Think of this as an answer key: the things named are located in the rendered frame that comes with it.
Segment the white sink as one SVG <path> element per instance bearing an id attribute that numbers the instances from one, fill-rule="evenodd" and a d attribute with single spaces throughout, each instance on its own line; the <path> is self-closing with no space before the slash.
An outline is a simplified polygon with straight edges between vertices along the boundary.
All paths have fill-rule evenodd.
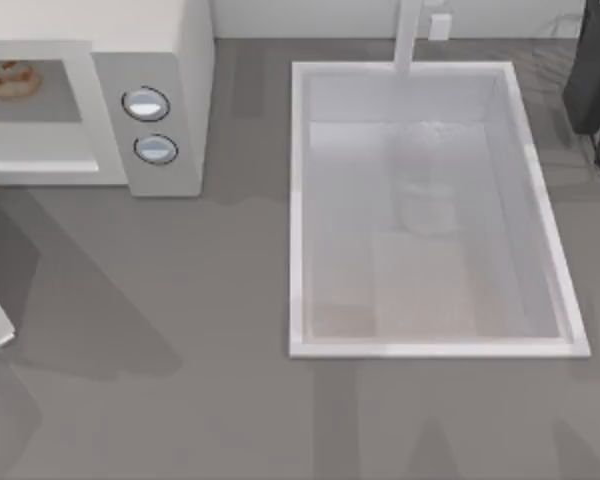
<path id="1" fill-rule="evenodd" d="M 587 358 L 514 65 L 296 62 L 293 358 Z"/>

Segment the small microwave knob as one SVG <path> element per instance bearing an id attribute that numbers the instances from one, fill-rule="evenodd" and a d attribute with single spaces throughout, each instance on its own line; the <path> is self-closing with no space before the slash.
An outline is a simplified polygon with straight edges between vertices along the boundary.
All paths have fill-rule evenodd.
<path id="1" fill-rule="evenodd" d="M 177 144 L 169 137 L 159 134 L 136 139 L 133 149 L 139 159 L 150 165 L 167 165 L 179 154 Z"/>

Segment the pale microwave oven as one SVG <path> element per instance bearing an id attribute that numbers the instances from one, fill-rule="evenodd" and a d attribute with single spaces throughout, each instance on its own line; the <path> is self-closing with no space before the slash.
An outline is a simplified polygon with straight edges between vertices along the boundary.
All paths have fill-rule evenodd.
<path id="1" fill-rule="evenodd" d="M 0 99 L 0 186 L 124 186 L 137 197 L 202 189 L 215 64 L 209 0 L 0 0 L 0 61 L 31 63 L 36 94 Z M 169 114 L 131 118 L 125 92 L 162 92 Z M 134 141 L 179 150 L 150 165 Z"/>

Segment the large microwave knob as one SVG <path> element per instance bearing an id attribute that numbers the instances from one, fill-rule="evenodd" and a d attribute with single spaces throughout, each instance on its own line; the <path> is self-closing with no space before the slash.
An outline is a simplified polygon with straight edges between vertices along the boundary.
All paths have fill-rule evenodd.
<path id="1" fill-rule="evenodd" d="M 121 98 L 124 111 L 140 122 L 158 122 L 170 112 L 169 99 L 159 90 L 142 86 L 125 92 Z"/>

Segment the tall white tap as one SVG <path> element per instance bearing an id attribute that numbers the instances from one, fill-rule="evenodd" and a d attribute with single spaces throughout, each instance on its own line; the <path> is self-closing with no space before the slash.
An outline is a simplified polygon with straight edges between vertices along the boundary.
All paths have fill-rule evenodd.
<path id="1" fill-rule="evenodd" d="M 421 10 L 422 0 L 399 0 L 393 58 L 397 74 L 406 75 L 409 72 Z"/>

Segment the frosted bread roll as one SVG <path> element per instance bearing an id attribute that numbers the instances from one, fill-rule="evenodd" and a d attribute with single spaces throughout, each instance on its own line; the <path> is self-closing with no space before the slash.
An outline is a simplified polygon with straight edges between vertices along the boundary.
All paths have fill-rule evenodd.
<path id="1" fill-rule="evenodd" d="M 42 84 L 42 75 L 25 61 L 0 61 L 0 99 L 14 100 L 33 96 Z"/>

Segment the white wall socket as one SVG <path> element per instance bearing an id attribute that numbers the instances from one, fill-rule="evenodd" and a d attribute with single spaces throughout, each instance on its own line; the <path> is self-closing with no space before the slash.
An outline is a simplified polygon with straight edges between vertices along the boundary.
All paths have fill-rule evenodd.
<path id="1" fill-rule="evenodd" d="M 428 40 L 432 42 L 447 41 L 450 38 L 453 17 L 449 13 L 432 14 Z"/>

